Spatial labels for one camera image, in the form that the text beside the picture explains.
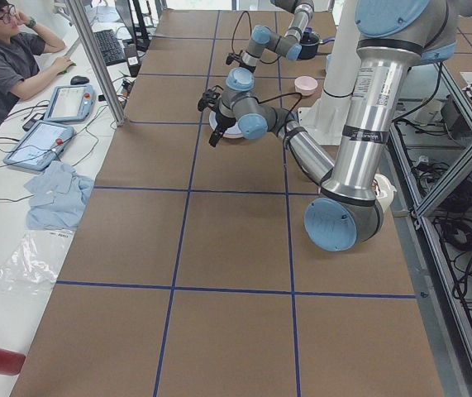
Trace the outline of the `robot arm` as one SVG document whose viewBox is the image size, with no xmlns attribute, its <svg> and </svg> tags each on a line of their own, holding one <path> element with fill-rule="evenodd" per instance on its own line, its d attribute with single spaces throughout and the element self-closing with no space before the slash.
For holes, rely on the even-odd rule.
<svg viewBox="0 0 472 397">
<path fill-rule="evenodd" d="M 254 26 L 247 47 L 227 56 L 228 65 L 236 61 L 240 67 L 254 72 L 259 62 L 263 63 L 262 55 L 265 50 L 274 52 L 277 58 L 298 59 L 302 51 L 300 41 L 314 15 L 314 3 L 311 0 L 272 0 L 270 3 L 293 15 L 288 30 L 281 36 L 267 26 Z"/>
<path fill-rule="evenodd" d="M 248 140 L 275 134 L 320 189 L 304 215 L 309 237 L 324 250 L 344 251 L 370 239 L 383 224 L 384 207 L 373 182 L 406 72 L 453 55 L 458 18 L 472 15 L 472 1 L 357 4 L 360 69 L 336 157 L 329 156 L 289 110 L 267 106 L 254 93 L 254 70 L 263 52 L 297 59 L 314 13 L 310 1 L 281 1 L 279 7 L 293 15 L 287 32 L 280 36 L 256 26 L 246 49 L 236 56 L 238 66 L 229 72 L 225 87 L 205 91 L 198 109 L 215 115 L 211 145 L 230 127 L 238 127 Z"/>
</svg>

